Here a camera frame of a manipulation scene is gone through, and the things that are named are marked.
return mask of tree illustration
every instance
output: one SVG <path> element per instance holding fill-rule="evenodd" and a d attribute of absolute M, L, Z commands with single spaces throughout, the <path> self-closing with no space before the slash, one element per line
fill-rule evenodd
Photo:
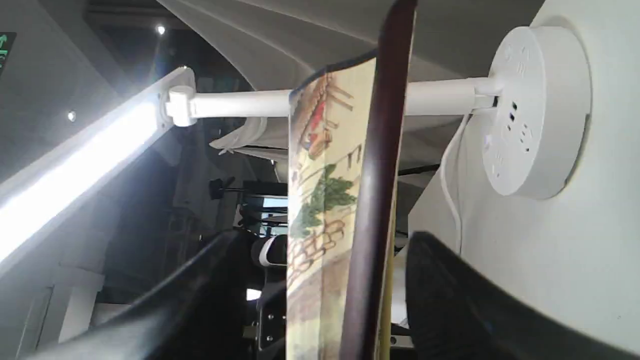
<path fill-rule="evenodd" d="M 342 177 L 330 177 L 335 168 L 335 164 L 325 166 L 309 201 L 302 204 L 300 212 L 291 223 L 289 234 L 293 238 L 309 236 L 311 234 L 310 227 L 322 225 L 322 221 L 317 217 L 318 214 L 329 211 L 336 206 L 347 206 L 356 202 L 356 197 L 347 193 L 353 186 L 352 181 Z"/>

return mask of white curtain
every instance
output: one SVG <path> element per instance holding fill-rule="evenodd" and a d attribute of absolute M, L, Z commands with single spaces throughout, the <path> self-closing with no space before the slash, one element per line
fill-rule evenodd
<path fill-rule="evenodd" d="M 281 90 L 297 87 L 327 64 L 373 49 L 393 0 L 159 2 L 224 55 L 255 90 Z M 502 37 L 511 28 L 528 24 L 541 3 L 420 1 L 410 81 L 485 76 Z M 401 168 L 438 163 L 457 119 L 407 117 Z M 282 125 L 277 121 L 269 119 L 267 128 Z M 425 186 L 429 177 L 401 179 Z"/>

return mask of green exit sign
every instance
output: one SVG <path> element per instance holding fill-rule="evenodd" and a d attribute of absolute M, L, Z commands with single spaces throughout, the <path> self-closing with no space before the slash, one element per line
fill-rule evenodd
<path fill-rule="evenodd" d="M 5 33 L 0 31 L 0 75 L 6 66 L 6 61 L 9 58 L 11 47 L 15 41 L 16 33 Z"/>

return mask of white power strip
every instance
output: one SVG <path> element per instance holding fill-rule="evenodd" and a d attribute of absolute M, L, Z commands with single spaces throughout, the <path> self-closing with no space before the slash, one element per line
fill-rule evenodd
<path fill-rule="evenodd" d="M 564 28 L 515 28 L 502 41 L 489 78 L 502 88 L 484 122 L 484 169 L 501 195 L 546 199 L 560 192 L 578 156 L 591 111 L 584 51 Z"/>

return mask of white power cord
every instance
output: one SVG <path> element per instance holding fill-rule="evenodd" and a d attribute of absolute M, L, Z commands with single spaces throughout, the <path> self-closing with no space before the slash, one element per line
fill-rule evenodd
<path fill-rule="evenodd" d="M 451 194 L 449 193 L 449 186 L 447 184 L 447 159 L 449 158 L 449 153 L 451 152 L 453 145 L 456 143 L 458 145 L 456 159 L 458 158 L 458 153 L 460 152 L 460 144 L 462 143 L 462 134 L 465 131 L 465 127 L 469 122 L 470 116 L 470 114 L 466 114 L 462 118 L 460 126 L 458 126 L 458 130 L 456 130 L 456 133 L 453 135 L 453 138 L 451 138 L 451 141 L 447 145 L 444 154 L 442 154 L 442 161 L 440 162 L 440 186 L 442 187 L 444 198 L 447 201 L 447 205 L 449 205 L 451 215 L 453 215 L 453 220 L 456 224 L 456 248 L 458 249 L 458 254 L 462 253 L 462 220 L 460 218 L 460 213 L 458 213 L 456 205 L 453 203 Z"/>

